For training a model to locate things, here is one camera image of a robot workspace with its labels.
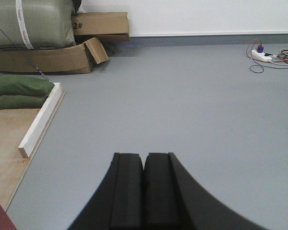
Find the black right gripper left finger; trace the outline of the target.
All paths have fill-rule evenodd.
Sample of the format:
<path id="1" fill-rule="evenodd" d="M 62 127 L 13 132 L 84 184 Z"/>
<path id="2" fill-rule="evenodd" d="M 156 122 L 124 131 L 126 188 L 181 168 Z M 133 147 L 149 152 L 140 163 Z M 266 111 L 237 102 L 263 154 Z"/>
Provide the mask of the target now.
<path id="1" fill-rule="evenodd" d="M 142 175 L 138 154 L 115 153 L 102 182 L 69 229 L 141 229 Z"/>

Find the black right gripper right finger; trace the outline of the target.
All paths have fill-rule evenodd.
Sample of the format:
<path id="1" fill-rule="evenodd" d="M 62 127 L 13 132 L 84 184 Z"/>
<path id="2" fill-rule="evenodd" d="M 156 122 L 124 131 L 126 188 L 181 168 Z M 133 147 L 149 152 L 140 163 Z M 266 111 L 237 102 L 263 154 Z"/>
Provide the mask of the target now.
<path id="1" fill-rule="evenodd" d="M 262 230 L 217 200 L 174 153 L 150 153 L 144 167 L 146 230 Z"/>

